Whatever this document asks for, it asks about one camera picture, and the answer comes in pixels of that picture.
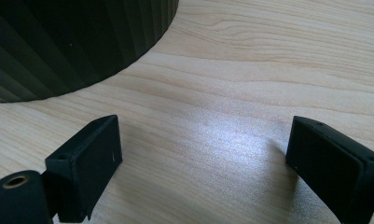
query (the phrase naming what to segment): ribbed black surface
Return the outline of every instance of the ribbed black surface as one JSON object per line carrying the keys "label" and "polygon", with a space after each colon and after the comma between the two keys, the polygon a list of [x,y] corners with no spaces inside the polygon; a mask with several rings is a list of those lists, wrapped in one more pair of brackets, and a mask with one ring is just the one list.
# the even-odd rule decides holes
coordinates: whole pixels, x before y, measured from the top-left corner
{"label": "ribbed black surface", "polygon": [[162,37],[178,0],[0,0],[0,102],[113,76]]}

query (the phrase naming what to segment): wooden table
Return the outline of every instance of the wooden table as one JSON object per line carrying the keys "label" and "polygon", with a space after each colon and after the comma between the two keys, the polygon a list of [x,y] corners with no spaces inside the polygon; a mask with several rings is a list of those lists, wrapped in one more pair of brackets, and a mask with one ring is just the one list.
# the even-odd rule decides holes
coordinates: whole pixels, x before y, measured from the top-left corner
{"label": "wooden table", "polygon": [[89,223],[339,223],[284,153],[295,115],[374,150],[374,0],[181,0],[126,70],[0,104],[0,178],[43,172],[52,151],[110,114],[124,162]]}

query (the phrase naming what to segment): wooden tabletop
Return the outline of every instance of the wooden tabletop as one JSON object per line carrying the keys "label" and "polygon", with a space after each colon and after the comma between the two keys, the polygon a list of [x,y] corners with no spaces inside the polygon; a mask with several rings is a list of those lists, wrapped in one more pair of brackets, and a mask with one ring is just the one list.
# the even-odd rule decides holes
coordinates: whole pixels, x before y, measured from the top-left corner
{"label": "wooden tabletop", "polygon": [[0,104],[0,178],[43,172],[110,114],[124,162],[89,223],[339,223],[284,153],[295,115],[374,150],[374,0],[181,0],[169,31],[124,71]]}

